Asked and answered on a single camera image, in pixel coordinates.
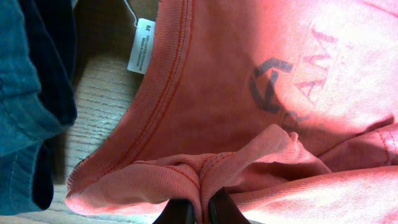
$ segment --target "blue denim fabric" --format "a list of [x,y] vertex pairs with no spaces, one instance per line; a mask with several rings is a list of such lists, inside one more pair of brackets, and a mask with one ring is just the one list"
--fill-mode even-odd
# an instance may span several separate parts
[[44,210],[53,197],[43,142],[71,126],[71,0],[0,1],[0,215]]

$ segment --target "clothing tag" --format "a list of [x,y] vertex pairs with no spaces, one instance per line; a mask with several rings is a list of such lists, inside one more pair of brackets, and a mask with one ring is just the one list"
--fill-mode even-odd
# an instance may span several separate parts
[[136,37],[132,45],[130,61],[127,69],[144,74],[147,72],[152,49],[154,48],[155,22],[140,18]]

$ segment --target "garment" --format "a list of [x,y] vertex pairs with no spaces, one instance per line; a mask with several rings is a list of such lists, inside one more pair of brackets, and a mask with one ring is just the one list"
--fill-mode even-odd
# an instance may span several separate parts
[[0,215],[41,211],[53,197],[46,139],[76,118],[70,0],[3,1],[0,8]]
[[395,1],[160,1],[130,108],[68,180],[84,215],[208,223],[226,187],[262,223],[398,222]]

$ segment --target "t-shirt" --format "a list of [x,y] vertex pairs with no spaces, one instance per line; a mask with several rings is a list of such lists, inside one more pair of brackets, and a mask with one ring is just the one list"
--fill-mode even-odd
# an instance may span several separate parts
[[159,2],[152,59],[68,180],[84,215],[197,223],[226,187],[263,223],[398,222],[398,2]]

